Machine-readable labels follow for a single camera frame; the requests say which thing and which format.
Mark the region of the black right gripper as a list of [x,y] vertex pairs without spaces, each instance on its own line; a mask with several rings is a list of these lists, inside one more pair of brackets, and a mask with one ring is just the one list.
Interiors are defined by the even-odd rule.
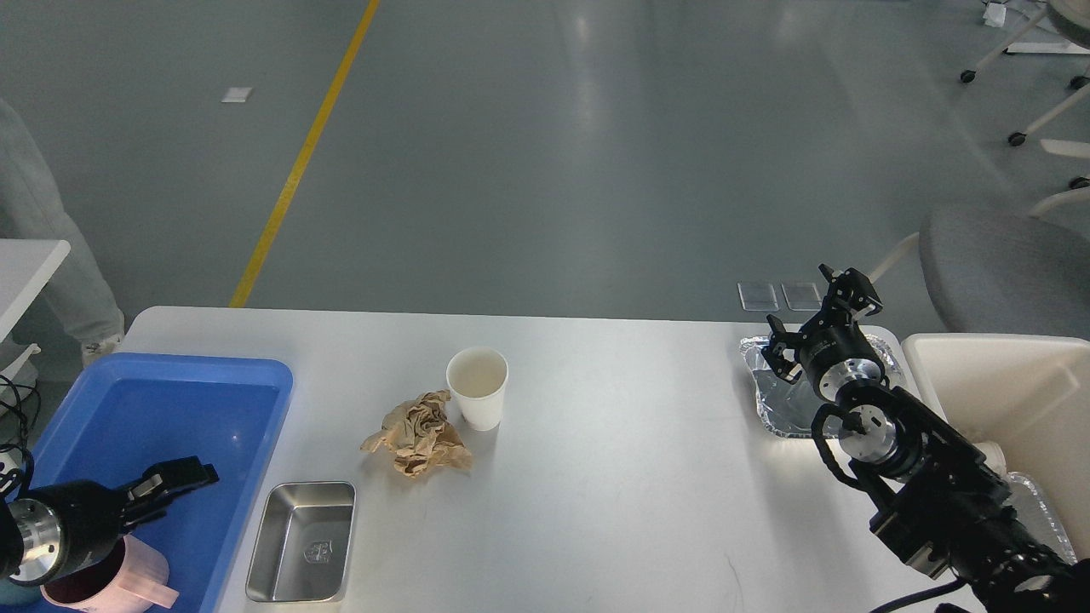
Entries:
[[806,374],[811,387],[825,401],[835,401],[841,388],[853,381],[883,381],[886,369],[859,326],[884,309],[871,279],[848,267],[818,267],[828,291],[818,310],[818,324],[787,330],[782,318],[766,315],[770,334],[760,350],[775,376],[797,384]]

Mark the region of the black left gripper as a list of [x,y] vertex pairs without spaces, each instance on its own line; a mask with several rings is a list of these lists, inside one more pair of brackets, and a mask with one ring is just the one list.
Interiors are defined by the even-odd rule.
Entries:
[[187,493],[221,481],[197,456],[153,462],[120,491],[89,480],[27,491],[7,504],[7,578],[31,587],[102,561],[121,534],[157,521]]

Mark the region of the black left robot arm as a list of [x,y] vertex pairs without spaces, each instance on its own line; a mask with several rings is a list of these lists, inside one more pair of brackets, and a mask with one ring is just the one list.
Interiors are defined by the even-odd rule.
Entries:
[[175,498],[221,480],[196,456],[153,462],[119,486],[78,478],[28,488],[27,474],[17,471],[16,496],[3,502],[3,578],[22,587],[98,564],[136,527],[164,518]]

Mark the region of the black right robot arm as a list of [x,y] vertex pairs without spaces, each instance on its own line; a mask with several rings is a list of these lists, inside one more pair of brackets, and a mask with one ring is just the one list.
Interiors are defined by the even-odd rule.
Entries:
[[810,431],[822,462],[875,504],[869,531],[904,565],[954,580],[884,612],[970,588],[989,612],[1086,612],[1087,561],[1070,563],[1025,528],[1012,489],[982,450],[912,393],[889,383],[859,321],[882,311],[863,272],[822,264],[821,306],[798,330],[768,315],[762,356],[821,400]]

